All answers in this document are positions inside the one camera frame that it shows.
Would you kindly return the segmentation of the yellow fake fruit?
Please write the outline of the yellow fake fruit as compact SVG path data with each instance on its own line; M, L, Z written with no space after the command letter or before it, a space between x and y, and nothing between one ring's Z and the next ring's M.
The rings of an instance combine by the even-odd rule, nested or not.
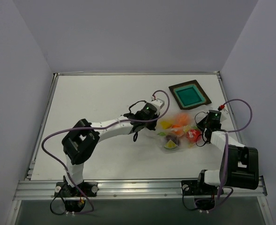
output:
M162 129L169 129L172 127L172 123L164 120L160 122L160 126Z

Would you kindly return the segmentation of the red fake fruit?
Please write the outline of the red fake fruit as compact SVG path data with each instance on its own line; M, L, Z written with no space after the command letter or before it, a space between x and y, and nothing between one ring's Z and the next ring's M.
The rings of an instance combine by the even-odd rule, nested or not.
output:
M199 140L200 136L201 136L201 131L198 129L190 129L186 133L187 140L190 143L196 143Z

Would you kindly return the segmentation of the clear plastic bag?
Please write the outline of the clear plastic bag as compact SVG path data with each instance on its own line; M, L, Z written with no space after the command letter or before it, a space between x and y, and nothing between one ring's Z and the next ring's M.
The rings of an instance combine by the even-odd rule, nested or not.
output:
M201 134L191 114L178 112L158 120L155 138L162 151L172 152L202 144Z

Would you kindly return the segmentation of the orange fake fruit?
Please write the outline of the orange fake fruit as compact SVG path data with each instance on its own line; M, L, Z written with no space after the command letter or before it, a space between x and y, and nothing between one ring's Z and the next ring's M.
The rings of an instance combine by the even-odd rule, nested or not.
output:
M190 124L190 115L188 113L178 113L176 115L176 122L180 124L181 126L186 126Z
M185 134L183 127L181 125L173 125L171 127L171 131L177 135L178 137L181 137Z

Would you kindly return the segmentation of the dark purple fake fruit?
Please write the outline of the dark purple fake fruit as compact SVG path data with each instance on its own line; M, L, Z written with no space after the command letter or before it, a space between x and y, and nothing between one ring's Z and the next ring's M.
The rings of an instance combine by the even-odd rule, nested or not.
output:
M166 137L165 137L166 141L173 141L176 145L180 145L180 139L177 135L174 135L174 134L168 134Z

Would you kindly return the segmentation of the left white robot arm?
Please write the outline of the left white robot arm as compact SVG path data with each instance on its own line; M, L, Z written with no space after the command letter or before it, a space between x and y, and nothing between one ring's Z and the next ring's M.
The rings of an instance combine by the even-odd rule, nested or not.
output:
M106 127L101 130L76 130L70 131L62 140L63 151L67 159L68 173L66 179L66 192L71 196L78 196L82 192L84 163L91 157L96 145L108 138L118 135L134 134L136 141L138 132L144 128L155 130L156 121L142 123L139 120L153 120L159 117L160 110L164 106L164 101L157 99L145 103L144 107L135 114L129 112L115 120L100 123L89 123L86 119L79 120L75 128L82 127Z

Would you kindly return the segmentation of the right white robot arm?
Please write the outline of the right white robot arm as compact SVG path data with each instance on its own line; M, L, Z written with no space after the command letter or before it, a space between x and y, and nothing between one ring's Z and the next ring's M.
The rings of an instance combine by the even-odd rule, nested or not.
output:
M200 172L196 188L203 194L224 186L255 190L259 185L258 150L239 143L222 130L221 115L220 111L210 110L197 123L205 143L212 144L223 155L220 169Z

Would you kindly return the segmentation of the teal rectangular tray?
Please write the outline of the teal rectangular tray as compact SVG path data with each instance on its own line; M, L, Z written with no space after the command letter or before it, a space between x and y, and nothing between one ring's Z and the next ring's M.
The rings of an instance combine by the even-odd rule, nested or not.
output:
M175 84L168 88L181 110L192 110L212 103L197 80Z

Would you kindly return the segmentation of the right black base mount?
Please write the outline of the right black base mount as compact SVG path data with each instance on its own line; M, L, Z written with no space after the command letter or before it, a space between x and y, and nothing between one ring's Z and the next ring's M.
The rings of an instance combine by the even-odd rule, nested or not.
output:
M182 193L184 196L217 195L217 186L208 185L198 180L182 180Z

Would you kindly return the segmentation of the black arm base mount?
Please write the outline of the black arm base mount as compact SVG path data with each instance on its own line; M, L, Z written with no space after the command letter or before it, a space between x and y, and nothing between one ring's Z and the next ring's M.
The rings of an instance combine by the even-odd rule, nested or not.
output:
M84 181L78 185L78 188L87 197L96 197L98 192L98 183L95 181ZM54 196L60 194L61 197L84 197L84 195L76 188L70 186L66 181L56 183Z

